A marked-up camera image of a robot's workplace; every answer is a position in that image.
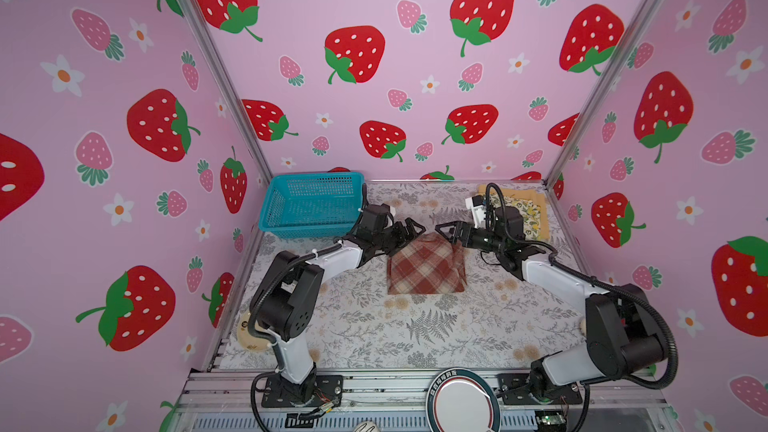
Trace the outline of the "red plaid skirt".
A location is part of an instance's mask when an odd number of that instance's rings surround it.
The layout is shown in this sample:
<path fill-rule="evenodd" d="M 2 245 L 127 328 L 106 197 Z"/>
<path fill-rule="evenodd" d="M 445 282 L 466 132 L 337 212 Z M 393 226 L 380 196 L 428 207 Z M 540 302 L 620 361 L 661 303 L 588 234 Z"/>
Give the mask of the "red plaid skirt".
<path fill-rule="evenodd" d="M 389 295 L 434 295 L 464 292 L 465 252 L 436 232 L 423 234 L 388 259 Z"/>

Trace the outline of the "lemon print skirt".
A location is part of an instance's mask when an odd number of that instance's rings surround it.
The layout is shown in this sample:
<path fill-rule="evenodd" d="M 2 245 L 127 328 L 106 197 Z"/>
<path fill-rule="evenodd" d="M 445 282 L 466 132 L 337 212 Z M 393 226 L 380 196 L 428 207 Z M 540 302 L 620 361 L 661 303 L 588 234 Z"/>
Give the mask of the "lemon print skirt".
<path fill-rule="evenodd" d="M 523 218 L 523 229 L 527 239 L 538 240 L 541 232 L 541 210 L 533 201 L 521 200 L 517 205 Z"/>

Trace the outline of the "yellow skirt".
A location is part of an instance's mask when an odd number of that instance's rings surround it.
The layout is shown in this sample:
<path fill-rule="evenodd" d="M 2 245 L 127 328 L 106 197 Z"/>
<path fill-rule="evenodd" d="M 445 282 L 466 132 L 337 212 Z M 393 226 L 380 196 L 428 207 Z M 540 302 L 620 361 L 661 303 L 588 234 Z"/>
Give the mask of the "yellow skirt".
<path fill-rule="evenodd" d="M 517 208 L 518 202 L 521 200 L 530 200 L 535 202 L 541 210 L 541 232 L 538 240 L 548 241 L 550 239 L 549 220 L 547 215 L 547 203 L 545 195 L 535 190 L 514 190 L 510 188 L 502 188 L 502 195 L 504 203 L 507 209 Z"/>

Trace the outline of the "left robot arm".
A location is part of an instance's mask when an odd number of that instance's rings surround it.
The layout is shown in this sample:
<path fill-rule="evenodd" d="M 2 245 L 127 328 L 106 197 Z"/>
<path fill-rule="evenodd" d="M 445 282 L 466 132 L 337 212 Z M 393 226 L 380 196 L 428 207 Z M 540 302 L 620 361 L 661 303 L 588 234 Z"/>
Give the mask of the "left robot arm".
<path fill-rule="evenodd" d="M 372 259 L 391 257 L 419 238 L 426 227 L 411 218 L 397 221 L 387 204 L 366 205 L 352 228 L 331 246 L 305 255 L 278 253 L 249 304 L 246 330 L 268 342 L 277 374 L 291 386 L 314 383 L 316 363 L 305 337 L 321 286 Z"/>

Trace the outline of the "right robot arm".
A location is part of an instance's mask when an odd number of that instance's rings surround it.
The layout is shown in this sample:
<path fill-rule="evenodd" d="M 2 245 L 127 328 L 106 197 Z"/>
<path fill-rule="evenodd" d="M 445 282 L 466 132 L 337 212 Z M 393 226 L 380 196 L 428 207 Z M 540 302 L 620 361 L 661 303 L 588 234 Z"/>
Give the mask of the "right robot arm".
<path fill-rule="evenodd" d="M 583 343 L 534 361 L 530 393 L 625 380 L 651 390 L 668 387 L 679 355 L 672 331 L 636 286 L 614 286 L 561 263 L 551 244 L 526 237 L 520 212 L 497 187 L 466 201 L 472 219 L 436 225 L 440 236 L 466 249 L 493 254 L 518 280 L 545 289 L 585 320 Z"/>

